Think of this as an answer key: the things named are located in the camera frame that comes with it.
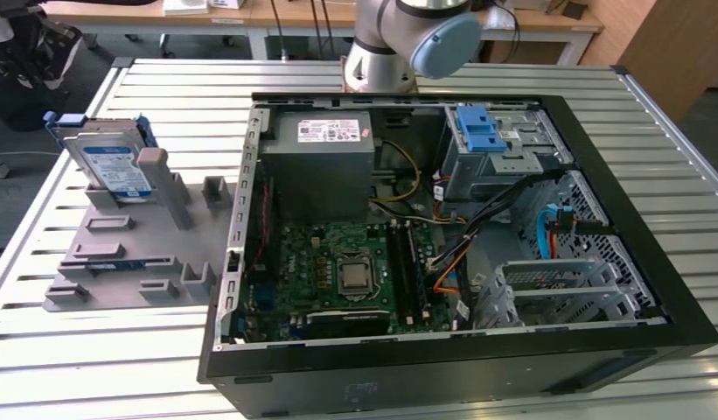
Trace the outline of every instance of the black cable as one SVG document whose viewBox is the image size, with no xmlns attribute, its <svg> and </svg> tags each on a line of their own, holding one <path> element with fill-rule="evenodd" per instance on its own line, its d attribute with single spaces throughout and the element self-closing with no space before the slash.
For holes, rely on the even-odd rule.
<svg viewBox="0 0 718 420">
<path fill-rule="evenodd" d="M 514 19 L 514 36 L 512 37 L 512 47 L 509 48 L 508 57 L 500 63 L 500 64 L 506 64 L 509 60 L 512 60 L 512 58 L 514 57 L 514 55 L 517 54 L 520 50 L 520 40 L 521 40 L 520 20 L 518 20 L 518 15 L 516 15 L 516 13 L 510 9 L 504 7 L 497 2 L 494 2 L 494 5 L 500 9 L 502 9 L 506 13 L 509 13 L 512 18 Z"/>
<path fill-rule="evenodd" d="M 396 217 L 398 217 L 398 219 L 405 219 L 408 217 L 416 217 L 418 214 L 413 213 L 413 214 L 402 214 L 400 212 L 397 212 L 396 210 L 393 210 L 386 204 L 384 203 L 380 203 L 380 202 L 373 202 L 372 203 L 374 206 L 377 207 L 381 207 L 388 213 L 393 214 Z"/>
<path fill-rule="evenodd" d="M 325 58 L 322 56 L 321 23 L 320 23 L 318 18 L 317 18 L 317 8 L 314 7 L 314 0 L 310 0 L 310 5 L 313 7 L 313 20 L 314 20 L 314 31 L 317 32 L 317 45 L 320 47 L 318 54 L 320 54 L 321 60 L 325 60 Z"/>
<path fill-rule="evenodd" d="M 549 7 L 546 9 L 546 15 L 550 15 L 556 11 L 556 9 L 558 9 L 564 5 L 564 3 L 566 3 L 566 0 L 561 0 L 561 2 L 558 2 L 556 6 Z"/>
<path fill-rule="evenodd" d="M 493 216 L 500 214 L 514 204 L 520 194 L 534 183 L 560 179 L 566 173 L 565 169 L 553 169 L 538 173 L 536 175 L 528 175 L 521 178 L 514 184 L 501 190 L 481 206 L 476 214 L 468 220 L 465 227 L 462 228 L 461 239 L 446 251 L 434 259 L 434 265 L 445 261 L 450 256 L 457 255 L 465 244 L 473 241 L 476 235 L 481 231 L 481 224 L 490 220 Z"/>
<path fill-rule="evenodd" d="M 332 27 L 332 19 L 328 16 L 328 5 L 325 4 L 325 0 L 321 0 L 322 3 L 322 13 L 325 13 L 325 24 L 328 25 L 328 38 L 332 42 L 332 54 L 333 58 L 336 58 L 336 44 L 333 43 L 333 27 Z"/>
<path fill-rule="evenodd" d="M 289 59 L 289 54 L 286 52 L 285 29 L 281 26 L 281 17 L 278 16 L 278 9 L 276 7 L 276 0 L 270 0 L 270 7 L 274 8 L 276 26 L 278 26 L 278 42 L 281 43 L 281 60 L 288 60 Z"/>
</svg>

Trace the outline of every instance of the power supply label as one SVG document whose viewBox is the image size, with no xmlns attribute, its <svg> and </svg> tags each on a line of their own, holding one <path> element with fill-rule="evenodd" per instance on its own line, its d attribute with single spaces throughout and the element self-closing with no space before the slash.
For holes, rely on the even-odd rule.
<svg viewBox="0 0 718 420">
<path fill-rule="evenodd" d="M 361 141 L 360 120 L 302 120 L 300 143 L 334 143 Z"/>
<path fill-rule="evenodd" d="M 133 198 L 152 195 L 152 186 L 145 173 L 136 166 L 136 154 L 130 147 L 85 147 L 84 153 L 92 170 L 117 196 Z"/>
</svg>

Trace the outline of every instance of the metal table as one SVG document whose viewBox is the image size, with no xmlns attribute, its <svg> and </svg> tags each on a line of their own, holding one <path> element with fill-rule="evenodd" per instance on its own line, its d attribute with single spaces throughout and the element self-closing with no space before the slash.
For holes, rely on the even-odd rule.
<svg viewBox="0 0 718 420">
<path fill-rule="evenodd" d="M 468 66 L 425 92 L 562 95 L 718 327 L 718 175 L 631 76 L 609 68 Z M 150 118 L 188 181 L 238 177 L 254 91 L 337 91 L 337 63 L 140 59 L 113 68 L 92 116 Z M 42 294 L 89 200 L 68 153 L 0 260 L 0 417 L 244 418 L 196 381 L 206 308 L 49 313 Z M 394 418 L 718 418 L 718 346 L 588 395 L 361 413 Z"/>
</svg>

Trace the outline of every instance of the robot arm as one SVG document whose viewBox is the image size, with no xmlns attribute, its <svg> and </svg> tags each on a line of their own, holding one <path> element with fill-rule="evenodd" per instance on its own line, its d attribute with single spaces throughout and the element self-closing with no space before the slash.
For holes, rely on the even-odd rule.
<svg viewBox="0 0 718 420">
<path fill-rule="evenodd" d="M 357 92 L 408 92 L 416 72 L 453 74 L 478 50 L 481 21 L 472 0 L 361 0 L 344 77 Z"/>
</svg>

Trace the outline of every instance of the sticker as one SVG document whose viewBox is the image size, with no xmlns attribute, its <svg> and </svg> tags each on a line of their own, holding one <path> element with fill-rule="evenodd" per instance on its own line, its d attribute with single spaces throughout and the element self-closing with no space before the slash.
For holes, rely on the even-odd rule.
<svg viewBox="0 0 718 420">
<path fill-rule="evenodd" d="M 502 140 L 520 140 L 520 133 L 514 131 L 500 131 L 500 137 Z"/>
<path fill-rule="evenodd" d="M 136 166 L 136 155 L 130 147 L 85 147 L 84 153 L 92 170 L 114 194 L 124 197 L 152 195 L 152 186 Z"/>
<path fill-rule="evenodd" d="M 242 20 L 242 19 L 212 19 L 210 22 L 213 24 L 229 24 L 229 25 L 242 25 L 242 24 L 245 24 L 245 20 Z"/>
<path fill-rule="evenodd" d="M 360 142 L 360 120 L 302 120 L 300 143 Z"/>
<path fill-rule="evenodd" d="M 434 185 L 434 200 L 444 201 L 444 186 Z"/>
<path fill-rule="evenodd" d="M 92 269 L 92 270 L 114 270 L 117 267 L 116 267 L 116 264 L 92 264 L 92 265 L 88 265 L 88 269 Z"/>
<path fill-rule="evenodd" d="M 472 308 L 461 300 L 457 301 L 457 313 L 461 314 L 466 321 L 472 318 Z"/>
</svg>

